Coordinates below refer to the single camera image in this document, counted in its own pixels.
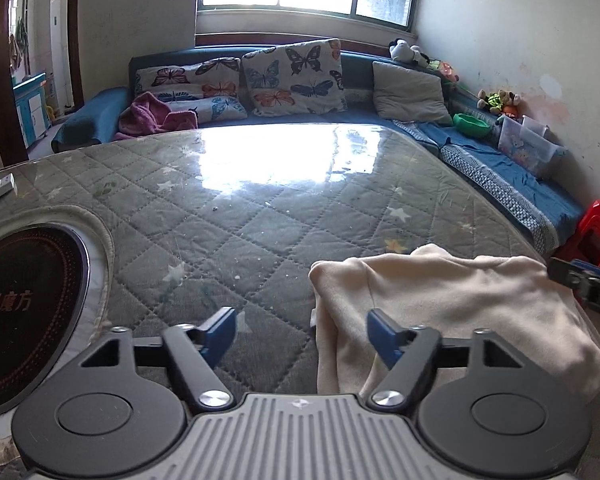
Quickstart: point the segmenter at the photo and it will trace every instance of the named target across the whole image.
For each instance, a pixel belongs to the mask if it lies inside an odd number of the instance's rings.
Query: plastic storage box
[[[532,132],[538,134],[540,137],[546,138],[546,133],[549,130],[549,127],[546,124],[539,123],[535,119],[531,117],[527,117],[526,115],[522,116],[522,125],[525,128],[529,128]]]
[[[504,116],[498,149],[538,178],[549,176],[567,150]]]

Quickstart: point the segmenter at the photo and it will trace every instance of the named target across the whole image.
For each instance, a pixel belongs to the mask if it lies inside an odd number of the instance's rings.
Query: blue sheet
[[[528,231],[539,253],[551,253],[574,233],[584,209],[555,182],[539,181],[503,153],[453,127],[433,123],[407,126],[403,131],[410,135],[416,131],[434,142],[442,160]]]

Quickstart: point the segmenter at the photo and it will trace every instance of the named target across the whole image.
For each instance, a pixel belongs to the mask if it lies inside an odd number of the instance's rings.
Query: stuffed animal
[[[518,105],[522,97],[513,92],[500,90],[497,94],[487,94],[484,90],[478,92],[478,108],[488,109],[492,114],[504,114],[511,119],[519,118]]]
[[[456,73],[456,70],[454,70],[454,68],[451,65],[449,65],[449,63],[447,63],[446,61],[432,59],[429,63],[429,69],[435,70],[451,83],[457,83],[460,81],[460,77]]]
[[[404,40],[396,39],[389,44],[391,59],[401,63],[415,63],[422,68],[429,65],[429,57],[421,53],[417,45],[409,46]]]

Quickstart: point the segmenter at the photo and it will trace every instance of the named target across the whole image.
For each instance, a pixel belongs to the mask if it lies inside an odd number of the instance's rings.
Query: gray pillow
[[[383,119],[451,124],[440,78],[374,61],[374,105]]]

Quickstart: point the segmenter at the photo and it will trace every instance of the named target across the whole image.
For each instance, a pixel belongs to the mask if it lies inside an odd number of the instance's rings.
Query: white wall
[[[84,98],[128,86],[133,56],[194,46],[196,0],[78,0]]]
[[[29,45],[31,60],[31,74],[37,75],[45,72],[47,75],[54,71],[51,55],[51,0],[34,0],[29,3],[29,15],[32,16],[33,28],[29,35],[33,35],[33,42]]]
[[[420,0],[415,28],[473,92],[521,93],[571,152],[556,180],[600,198],[600,0]]]
[[[196,32],[280,32],[327,36],[382,46],[389,45],[395,38],[404,38],[410,43],[414,40],[413,34],[396,28],[294,10],[200,10]]]

